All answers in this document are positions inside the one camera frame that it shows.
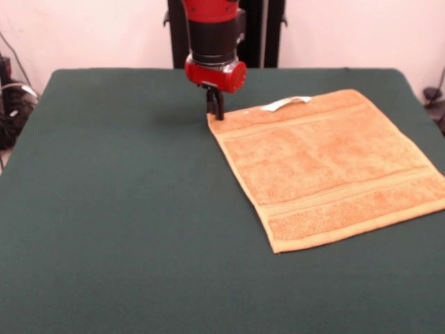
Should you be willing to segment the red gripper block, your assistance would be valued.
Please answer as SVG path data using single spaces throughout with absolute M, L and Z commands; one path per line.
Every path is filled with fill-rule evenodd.
M 246 64 L 235 60 L 227 65 L 209 67 L 198 64 L 189 55 L 184 69 L 189 81 L 198 86 L 217 89 L 214 93 L 212 88 L 207 88 L 207 113 L 216 114 L 218 121 L 224 120 L 225 101 L 222 92 L 235 93 L 243 87 L 247 75 Z

